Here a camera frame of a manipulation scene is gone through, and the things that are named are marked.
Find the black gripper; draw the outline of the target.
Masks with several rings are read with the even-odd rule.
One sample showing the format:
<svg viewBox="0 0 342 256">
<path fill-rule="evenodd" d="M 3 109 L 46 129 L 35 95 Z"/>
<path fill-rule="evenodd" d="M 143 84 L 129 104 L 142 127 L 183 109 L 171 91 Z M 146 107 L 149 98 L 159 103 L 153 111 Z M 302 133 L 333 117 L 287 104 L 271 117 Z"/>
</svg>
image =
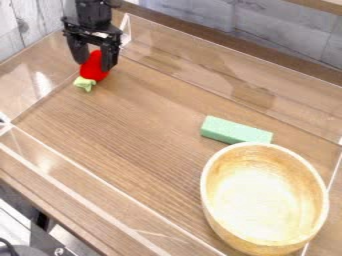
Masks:
<svg viewBox="0 0 342 256">
<path fill-rule="evenodd" d="M 67 0 L 62 17 L 64 36 L 74 60 L 83 64 L 90 57 L 88 44 L 100 46 L 102 71 L 118 64 L 122 30 L 112 25 L 112 10 L 122 0 Z"/>
</svg>

